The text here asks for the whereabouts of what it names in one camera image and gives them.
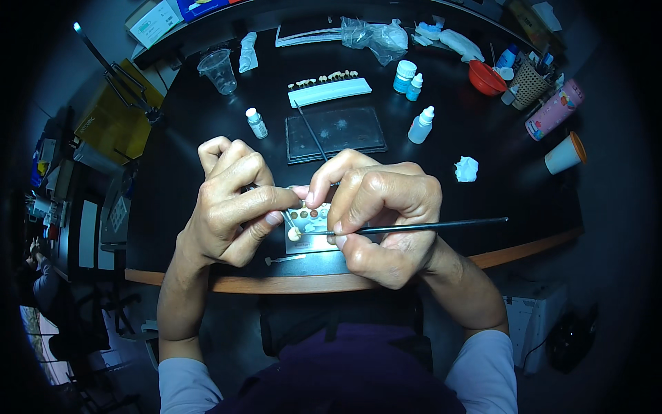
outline finger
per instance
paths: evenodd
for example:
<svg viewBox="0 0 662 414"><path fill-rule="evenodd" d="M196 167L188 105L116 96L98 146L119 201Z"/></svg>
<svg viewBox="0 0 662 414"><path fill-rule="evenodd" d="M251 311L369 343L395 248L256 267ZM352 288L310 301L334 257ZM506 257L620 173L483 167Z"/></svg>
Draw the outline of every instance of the finger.
<svg viewBox="0 0 662 414"><path fill-rule="evenodd" d="M217 136L200 144L198 157L205 171L205 177L209 175L218 162L218 157L230 148L230 144L231 141L224 136Z"/></svg>
<svg viewBox="0 0 662 414"><path fill-rule="evenodd" d="M269 211L283 211L299 205L299 197L294 191L265 185L219 203L209 212L209 220L212 223L245 223Z"/></svg>
<svg viewBox="0 0 662 414"><path fill-rule="evenodd" d="M356 150L340 151L312 175L308 194L304 198L306 206L309 209L320 207L326 199L331 184L340 181L347 170L372 165L379 165L379 163Z"/></svg>
<svg viewBox="0 0 662 414"><path fill-rule="evenodd" d="M435 177L370 171L364 175L349 209L333 231L336 234L355 232L384 207L397 210L405 218L399 224L434 223L439 220L441 200L441 185Z"/></svg>
<svg viewBox="0 0 662 414"><path fill-rule="evenodd" d="M347 269L389 289L400 289L415 273L416 266L402 250L383 248L360 234L337 236Z"/></svg>
<svg viewBox="0 0 662 414"><path fill-rule="evenodd" d="M271 171L259 152L252 152L245 157L241 157L218 175L214 176L214 172L212 172L210 178L217 182L217 186L225 194L239 191L239 189L251 183L273 185Z"/></svg>
<svg viewBox="0 0 662 414"><path fill-rule="evenodd" d="M400 164L376 165L362 168L353 168L345 172L342 176L341 185L338 186L331 202L331 208L326 219L327 228L333 229L333 226L340 220L340 217L350 208L356 193L361 187L363 177L370 171L396 172L406 175L424 175L423 169L413 162L401 162Z"/></svg>
<svg viewBox="0 0 662 414"><path fill-rule="evenodd" d="M249 156L250 154L254 154L254 153L255 150L249 147L244 141L242 140L232 141L230 147L225 152L223 152L223 154L218 159L218 162L211 170L209 177L211 178L219 175L221 172L228 169L235 162L241 160L243 157Z"/></svg>
<svg viewBox="0 0 662 414"><path fill-rule="evenodd" d="M280 211L270 211L257 219L251 220L220 257L221 260L238 268L247 265L264 240L283 222Z"/></svg>
<svg viewBox="0 0 662 414"><path fill-rule="evenodd" d="M294 191L302 200L306 199L309 188L310 188L309 185L294 185L293 187L290 187L290 189Z"/></svg>

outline fingernail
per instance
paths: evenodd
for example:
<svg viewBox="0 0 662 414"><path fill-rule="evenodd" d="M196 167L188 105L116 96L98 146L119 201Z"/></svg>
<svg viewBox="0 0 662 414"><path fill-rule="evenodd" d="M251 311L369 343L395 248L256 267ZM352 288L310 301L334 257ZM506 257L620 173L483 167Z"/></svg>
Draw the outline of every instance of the fingernail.
<svg viewBox="0 0 662 414"><path fill-rule="evenodd" d="M277 226L283 222L283 215L280 213L280 211L270 211L266 215L265 220L270 225Z"/></svg>
<svg viewBox="0 0 662 414"><path fill-rule="evenodd" d="M342 247L345 245L345 242L347 241L347 236L336 236L336 246L342 251Z"/></svg>

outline black desk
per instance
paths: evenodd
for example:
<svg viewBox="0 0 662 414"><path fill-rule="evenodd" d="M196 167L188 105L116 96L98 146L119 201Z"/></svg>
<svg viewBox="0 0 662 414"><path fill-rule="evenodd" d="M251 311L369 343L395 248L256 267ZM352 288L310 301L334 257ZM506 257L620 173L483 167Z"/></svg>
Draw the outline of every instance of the black desk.
<svg viewBox="0 0 662 414"><path fill-rule="evenodd" d="M304 107L305 112L373 106L389 150L371 156L385 164L417 162L436 176L444 191L443 221L510 217L503 225L441 232L459 253L472 256L561 233L581 233L577 193L564 185L562 177L550 176L528 190L517 184L526 164L542 160L563 139L561 128L543 142L532 140L524 130L524 114L503 105L498 97L476 91L468 81L468 65L458 55L439 57L410 51L405 58L424 74L422 93L417 102L410 102L391 86L396 62L384 68L369 50L352 50L339 42L274 48L273 39L272 30L258 34L260 66L236 74L238 87L229 96L220 95L207 78L199 77L196 56L181 68L162 107L168 126L152 129L142 156L129 217L127 279L156 283L162 278L160 273L145 273L149 277L141 279L140 272L130 270L166 270L175 238L193 211L204 179L197 147L205 140L218 135L241 138L263 154L276 185L307 184L322 162L287 165L285 119L297 114L290 108L287 84L345 69L357 70L373 92L310 105ZM233 68L238 67L238 55L231 56ZM423 144L413 144L406 137L407 130L429 105L436 109L432 132ZM267 138L258 140L252 134L244 115L249 107L262 114L269 129ZM476 182L457 182L453 163L460 156L472 156L480 163ZM348 273L340 252L309 254L305 259L267 267L266 256L285 256L284 240L281 227L263 242L248 266L218 265L212 275L267 278Z"/></svg>

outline pink bottle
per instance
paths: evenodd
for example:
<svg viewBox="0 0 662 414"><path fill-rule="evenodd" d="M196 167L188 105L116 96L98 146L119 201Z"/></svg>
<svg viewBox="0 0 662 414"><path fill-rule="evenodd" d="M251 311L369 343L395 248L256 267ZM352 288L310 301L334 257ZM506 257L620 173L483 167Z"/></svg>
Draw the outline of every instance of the pink bottle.
<svg viewBox="0 0 662 414"><path fill-rule="evenodd" d="M570 79L565 85L554 92L538 112L534 113L524 126L531 138L540 141L558 124L574 113L580 103L584 101L584 93L579 89L577 82Z"/></svg>

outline red bowl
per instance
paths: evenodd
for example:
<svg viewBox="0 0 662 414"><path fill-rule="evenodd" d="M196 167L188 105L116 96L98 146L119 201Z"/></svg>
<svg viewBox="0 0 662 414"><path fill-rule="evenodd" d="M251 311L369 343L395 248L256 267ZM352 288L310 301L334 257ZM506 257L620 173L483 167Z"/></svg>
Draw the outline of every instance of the red bowl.
<svg viewBox="0 0 662 414"><path fill-rule="evenodd" d="M469 61L469 81L487 96L497 96L508 89L501 76L480 60Z"/></svg>

